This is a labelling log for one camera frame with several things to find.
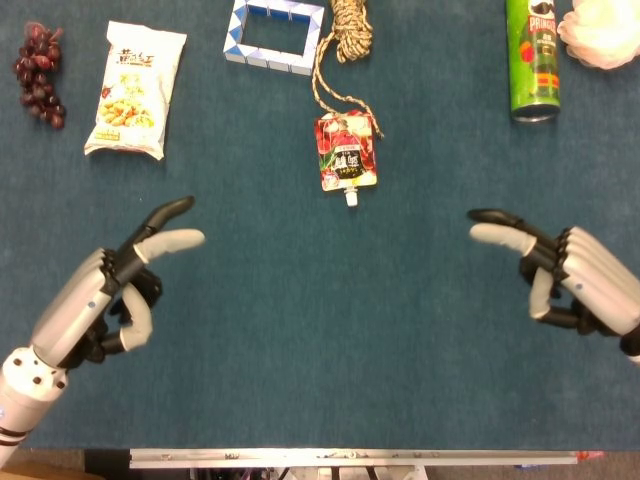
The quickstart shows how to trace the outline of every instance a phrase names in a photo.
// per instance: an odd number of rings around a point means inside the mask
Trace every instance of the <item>snack bag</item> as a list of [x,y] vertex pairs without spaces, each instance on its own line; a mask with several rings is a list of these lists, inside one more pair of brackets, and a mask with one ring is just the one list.
[[173,82],[187,36],[109,22],[111,43],[96,126],[84,153],[101,148],[164,157]]
[[315,125],[322,189],[344,189],[347,204],[358,205],[357,187],[378,183],[371,117],[352,111],[328,113]]

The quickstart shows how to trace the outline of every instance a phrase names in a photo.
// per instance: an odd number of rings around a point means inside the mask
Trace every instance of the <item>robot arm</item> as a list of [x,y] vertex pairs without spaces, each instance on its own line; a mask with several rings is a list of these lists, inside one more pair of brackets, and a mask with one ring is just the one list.
[[[501,210],[472,210],[469,217],[479,222],[471,228],[474,240],[520,253],[532,318],[581,335],[618,336],[640,365],[640,281],[598,240],[578,227],[553,239]],[[552,306],[560,287],[574,297],[571,308]]]
[[[166,253],[204,242],[199,230],[158,233],[193,203],[193,197],[186,197],[163,205],[117,251],[91,254],[42,314],[30,346],[15,350],[4,362],[0,467],[62,395],[70,369],[146,344],[153,329],[151,307],[162,293],[160,280],[146,266]],[[120,313],[126,325],[109,333],[104,314],[120,293],[111,313]]]

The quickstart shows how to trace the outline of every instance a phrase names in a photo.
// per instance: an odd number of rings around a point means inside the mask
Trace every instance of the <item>grapes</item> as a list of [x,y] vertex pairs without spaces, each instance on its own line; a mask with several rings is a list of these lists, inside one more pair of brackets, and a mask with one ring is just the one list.
[[40,23],[28,22],[24,27],[24,44],[18,49],[20,58],[12,65],[23,87],[20,103],[31,115],[55,129],[64,128],[67,110],[60,104],[47,72],[57,72],[60,68],[62,52],[58,41],[62,33],[61,28],[52,32]]

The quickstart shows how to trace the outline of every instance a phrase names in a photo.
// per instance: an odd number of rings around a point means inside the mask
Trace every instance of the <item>twisted rope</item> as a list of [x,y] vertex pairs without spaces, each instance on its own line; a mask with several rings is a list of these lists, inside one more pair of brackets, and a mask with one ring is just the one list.
[[334,39],[338,41],[337,57],[340,63],[345,63],[347,60],[355,61],[359,58],[364,58],[371,52],[373,27],[367,21],[365,1],[366,0],[329,0],[331,8],[333,9],[333,26],[331,27],[331,33],[318,44],[311,86],[316,102],[327,112],[339,113],[320,98],[318,83],[327,93],[333,96],[333,98],[342,102],[355,103],[364,109],[371,116],[371,121],[373,122],[376,133],[380,137],[384,137],[369,105],[359,98],[350,95],[340,95],[327,85],[327,82],[322,78],[322,73],[320,73],[320,65],[324,55]]

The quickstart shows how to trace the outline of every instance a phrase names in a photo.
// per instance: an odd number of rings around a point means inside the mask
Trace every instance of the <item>pringles can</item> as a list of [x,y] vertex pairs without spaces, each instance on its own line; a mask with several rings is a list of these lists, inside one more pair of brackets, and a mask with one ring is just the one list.
[[506,0],[511,115],[540,122],[560,112],[553,0]]

